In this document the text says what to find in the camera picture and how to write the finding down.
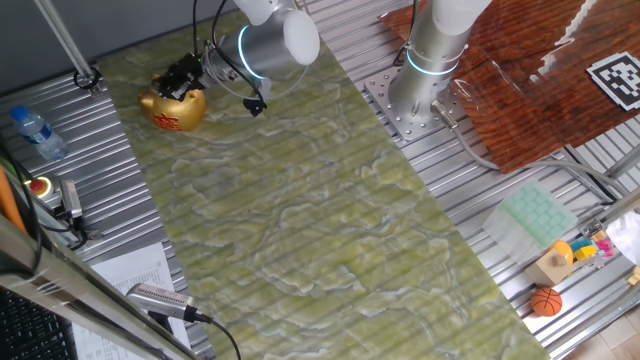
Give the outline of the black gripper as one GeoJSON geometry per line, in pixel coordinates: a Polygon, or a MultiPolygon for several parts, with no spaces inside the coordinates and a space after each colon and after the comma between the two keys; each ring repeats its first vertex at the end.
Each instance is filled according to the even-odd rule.
{"type": "Polygon", "coordinates": [[[153,74],[151,83],[159,95],[166,99],[183,101],[190,90],[202,90],[203,68],[200,58],[187,53],[182,59],[171,65],[167,73],[153,74]]]}

